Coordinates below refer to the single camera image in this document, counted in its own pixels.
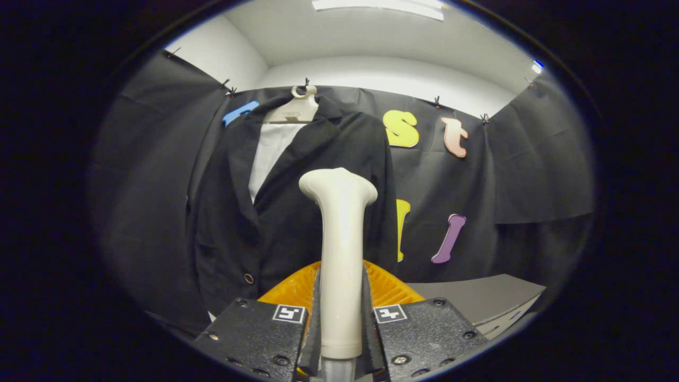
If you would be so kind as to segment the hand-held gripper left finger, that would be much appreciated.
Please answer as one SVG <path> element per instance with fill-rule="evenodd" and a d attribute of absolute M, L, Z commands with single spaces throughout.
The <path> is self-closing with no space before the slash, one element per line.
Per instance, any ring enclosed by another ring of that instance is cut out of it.
<path fill-rule="evenodd" d="M 296 271 L 261 298 L 236 298 L 194 340 L 194 348 L 255 380 L 307 380 L 318 370 L 315 287 L 320 263 Z"/>

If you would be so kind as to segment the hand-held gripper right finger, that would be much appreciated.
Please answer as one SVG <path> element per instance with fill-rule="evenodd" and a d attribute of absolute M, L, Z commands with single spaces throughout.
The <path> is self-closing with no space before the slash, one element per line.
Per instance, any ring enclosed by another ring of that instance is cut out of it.
<path fill-rule="evenodd" d="M 363 371 L 373 381 L 424 379 L 488 343 L 448 299 L 422 297 L 367 261 L 363 298 Z"/>

